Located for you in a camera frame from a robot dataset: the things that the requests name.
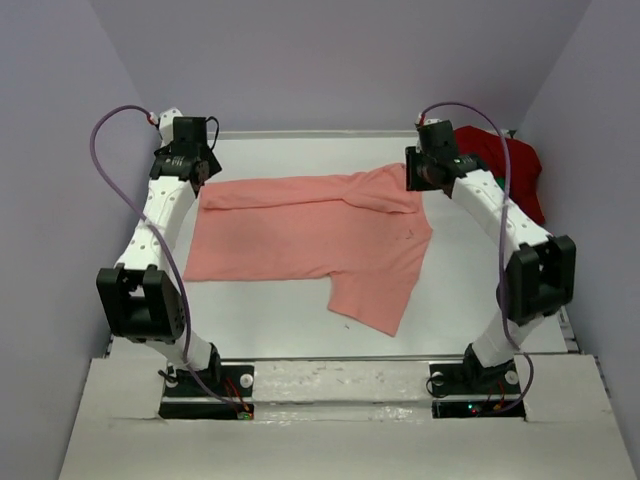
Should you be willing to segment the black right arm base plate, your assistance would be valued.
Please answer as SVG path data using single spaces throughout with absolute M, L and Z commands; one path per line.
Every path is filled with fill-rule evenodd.
M 461 362 L 430 364 L 425 388 L 433 398 L 434 419 L 526 418 L 522 403 L 510 407 L 521 395 L 513 361 L 478 380 L 465 377 Z

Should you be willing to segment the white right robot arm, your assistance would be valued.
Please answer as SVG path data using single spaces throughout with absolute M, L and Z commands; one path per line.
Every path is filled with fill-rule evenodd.
M 436 398 L 489 392 L 513 369 L 524 340 L 574 294 L 576 245 L 554 236 L 514 203 L 476 154 L 458 149 L 450 121 L 416 125 L 418 144 L 406 158 L 406 186 L 425 185 L 447 193 L 464 208 L 498 248 L 498 311 L 458 364 L 434 367 L 427 381 Z

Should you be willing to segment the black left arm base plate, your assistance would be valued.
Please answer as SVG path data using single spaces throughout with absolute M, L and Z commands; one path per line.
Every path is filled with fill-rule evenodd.
M 250 363 L 223 363 L 217 384 L 205 372 L 198 378 L 172 365 L 159 370 L 163 392 L 159 416 L 166 420 L 252 420 L 255 406 L 253 388 L 255 366 Z

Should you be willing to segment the pink t shirt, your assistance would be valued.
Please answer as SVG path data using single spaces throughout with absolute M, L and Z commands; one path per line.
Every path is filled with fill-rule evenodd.
M 432 236 L 400 163 L 350 175 L 207 184 L 188 282 L 327 277 L 330 311 L 395 336 Z

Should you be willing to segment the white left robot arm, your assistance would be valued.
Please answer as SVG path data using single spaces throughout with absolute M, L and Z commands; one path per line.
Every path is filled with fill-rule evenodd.
M 209 395 L 221 383 L 217 348 L 193 330 L 186 287 L 173 256 L 184 219 L 208 179 L 221 166 L 208 144 L 207 117 L 176 108 L 148 113 L 160 135 L 146 200 L 138 206 L 120 187 L 138 218 L 114 266 L 99 270 L 96 286 L 111 333 L 145 345 L 166 358 L 195 392 Z

